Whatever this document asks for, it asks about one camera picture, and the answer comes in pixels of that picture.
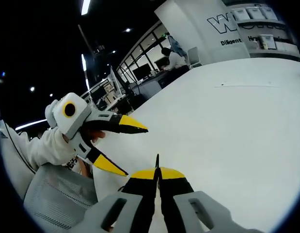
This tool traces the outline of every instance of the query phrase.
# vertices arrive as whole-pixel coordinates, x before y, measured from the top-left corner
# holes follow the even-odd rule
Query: yellow-tipped claw
[[[110,159],[108,159],[103,154],[100,154],[96,161],[94,162],[94,166],[108,172],[115,173],[120,176],[127,176],[128,173],[113,163]]]
[[[122,116],[122,118],[119,122],[119,125],[128,125],[128,126],[133,126],[133,127],[136,127],[136,128],[148,130],[148,128],[145,127],[144,125],[142,125],[140,122],[138,122],[135,119],[133,119],[129,116],[126,116],[126,115]]]

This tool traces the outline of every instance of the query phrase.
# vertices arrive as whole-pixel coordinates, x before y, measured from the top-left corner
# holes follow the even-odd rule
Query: white box
[[[284,42],[275,41],[275,43],[278,51],[285,51]]]
[[[248,14],[252,19],[265,19],[265,16],[262,14],[259,7],[247,7],[246,8]]]
[[[237,19],[237,21],[250,19],[250,16],[248,15],[246,8],[233,9],[232,12],[233,12],[233,15],[235,16],[235,18]]]
[[[261,10],[262,14],[265,16],[265,18],[272,19],[272,20],[278,20],[276,14],[270,7],[262,6],[262,7],[260,7],[260,10]]]
[[[261,41],[262,41],[262,47],[265,50],[275,50],[276,49],[276,43],[274,41],[273,35],[260,35]]]
[[[285,48],[285,51],[287,51],[287,52],[296,53],[296,54],[300,53],[300,51],[296,45],[284,43],[284,48]]]

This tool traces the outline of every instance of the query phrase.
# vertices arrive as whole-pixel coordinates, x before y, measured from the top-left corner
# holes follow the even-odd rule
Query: computer monitor
[[[141,79],[146,78],[146,76],[151,74],[151,68],[150,68],[149,64],[145,64],[145,65],[133,70],[132,72],[134,72],[136,79],[139,81]]]
[[[169,65],[169,58],[163,57],[155,62],[155,64],[158,66],[159,70],[163,70],[162,67],[166,67]]]
[[[98,101],[100,98],[104,97],[107,94],[106,89],[101,86],[95,92],[91,93],[91,96],[94,101]]]

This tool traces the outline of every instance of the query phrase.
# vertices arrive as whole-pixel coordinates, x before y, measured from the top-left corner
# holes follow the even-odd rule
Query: hand
[[[86,133],[88,134],[89,138],[92,140],[93,143],[97,142],[100,138],[105,138],[106,134],[102,131],[91,131],[86,130]],[[69,139],[66,137],[66,135],[63,134],[63,138],[66,141],[66,143],[69,142]]]
[[[105,138],[106,134],[102,131],[93,131],[89,133],[91,138],[92,138],[92,142],[95,143],[98,141],[98,139],[100,138]]]

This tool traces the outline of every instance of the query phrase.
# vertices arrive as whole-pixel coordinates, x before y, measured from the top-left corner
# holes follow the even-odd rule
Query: white table
[[[161,166],[184,173],[236,223],[265,232],[299,196],[299,62],[252,58],[198,67],[131,116],[149,133],[107,133],[97,145],[130,174],[154,167],[159,153]],[[94,179],[99,200],[126,181],[96,168]],[[154,222],[167,232],[162,220]]]

